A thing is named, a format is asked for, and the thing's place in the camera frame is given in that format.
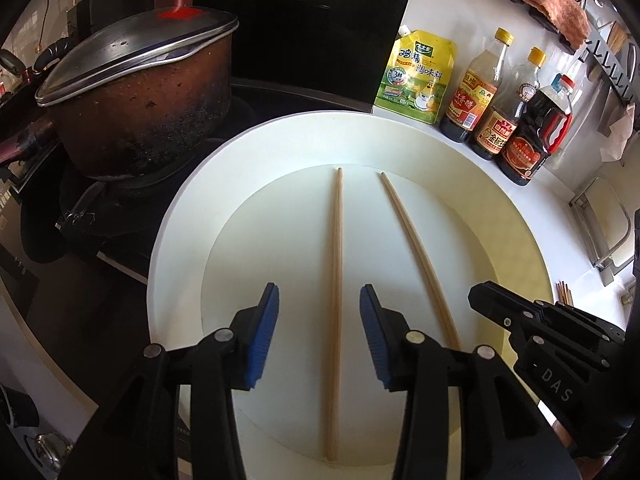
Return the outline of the yellow cap vinegar bottle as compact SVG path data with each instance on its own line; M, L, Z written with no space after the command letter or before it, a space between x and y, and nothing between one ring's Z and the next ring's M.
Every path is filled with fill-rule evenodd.
M465 141L480 122L500 87L506 51L513 40L510 32L498 27L494 40L472 59L439 124L440 132L449 140Z

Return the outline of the beige hanging rag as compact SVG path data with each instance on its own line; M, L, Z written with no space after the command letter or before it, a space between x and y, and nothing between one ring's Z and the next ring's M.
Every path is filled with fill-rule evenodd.
M626 145L634 132L634 112L636 106L629 104L623 112L620 112L620 118L608 127L610 134L600 148L600 156L602 162L618 162L622 159Z

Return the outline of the steel pot lid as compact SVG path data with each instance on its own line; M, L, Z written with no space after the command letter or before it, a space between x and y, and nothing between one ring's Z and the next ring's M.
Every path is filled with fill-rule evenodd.
M183 61L238 27L229 12L195 6L124 18L66 53L37 90L36 102L53 106L140 70Z

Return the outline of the black wall hook rail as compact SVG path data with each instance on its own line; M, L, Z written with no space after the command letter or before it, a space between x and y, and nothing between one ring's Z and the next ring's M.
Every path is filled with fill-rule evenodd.
M512 1L527 4L529 15L557 34L568 52L582 49L593 58L596 75L608 82L620 102L639 104L639 44L620 21L590 21L588 0Z

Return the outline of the white plastic basin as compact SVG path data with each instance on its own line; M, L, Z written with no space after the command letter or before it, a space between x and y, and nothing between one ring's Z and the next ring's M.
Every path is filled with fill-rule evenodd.
M326 459L326 366L335 171L343 183L340 444ZM233 397L252 479L387 479L404 411L376 378L359 314L371 284L385 307L444 341L430 293L380 173L418 230L461 339L503 359L504 330L474 312L470 288L494 281L547 299L532 232L479 166L448 144L369 114L292 115L251 128L196 168L165 214L153 249L149 328L169 349L190 346L254 306L268 283L280 312L255 389Z

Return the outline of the yellow cap soy bottle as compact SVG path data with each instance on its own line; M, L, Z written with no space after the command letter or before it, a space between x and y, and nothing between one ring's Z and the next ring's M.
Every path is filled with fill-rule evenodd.
M526 61L515 66L500 84L488 111L470 137L469 146L475 154L492 159L504 148L526 111L528 102L540 88L539 71L546 57L541 48L532 47Z

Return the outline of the black gas stove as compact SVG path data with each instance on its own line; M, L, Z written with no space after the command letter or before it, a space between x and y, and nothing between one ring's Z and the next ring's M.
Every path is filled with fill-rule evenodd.
M100 183L62 146L1 209L1 279L55 364L93 402L149 342L145 279L163 216L190 172L257 125L259 94L233 86L221 126L157 180Z

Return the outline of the brown cooking pot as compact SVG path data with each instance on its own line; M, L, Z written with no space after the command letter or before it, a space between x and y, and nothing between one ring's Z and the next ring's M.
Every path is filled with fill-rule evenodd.
M47 115L94 180L152 174L186 157L231 107L231 37L181 61L138 70L54 104Z

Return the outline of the steel cutting board rack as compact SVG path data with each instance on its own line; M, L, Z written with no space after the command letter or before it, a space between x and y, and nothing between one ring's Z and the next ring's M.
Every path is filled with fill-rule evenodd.
M568 203L591 265L604 286L634 261L634 215L611 181L595 176Z

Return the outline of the yellow green seasoning pouch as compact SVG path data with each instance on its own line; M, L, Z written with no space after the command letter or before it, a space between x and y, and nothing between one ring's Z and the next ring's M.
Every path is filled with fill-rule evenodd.
M449 39L401 26L374 104L435 125L454 70L457 46Z

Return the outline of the wooden chopstick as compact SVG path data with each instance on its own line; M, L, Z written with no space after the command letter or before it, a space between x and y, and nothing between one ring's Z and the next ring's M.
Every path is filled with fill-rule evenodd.
M436 318L438 319L440 329L446 338L447 344L454 350L461 350L461 339L456 323L454 322L454 317L451 314L444 290L437 277L432 260L428 256L422 242L422 238L388 175L385 172L381 172L380 179L394 206L399 222L408 237L414 256L416 257L416 262L423 275L423 281L432 298Z
M332 238L331 238L331 290L328 326L328 365L326 366L326 433L324 452L326 459L335 462L340 444L341 395L341 343L343 300L343 183L344 171L335 171Z

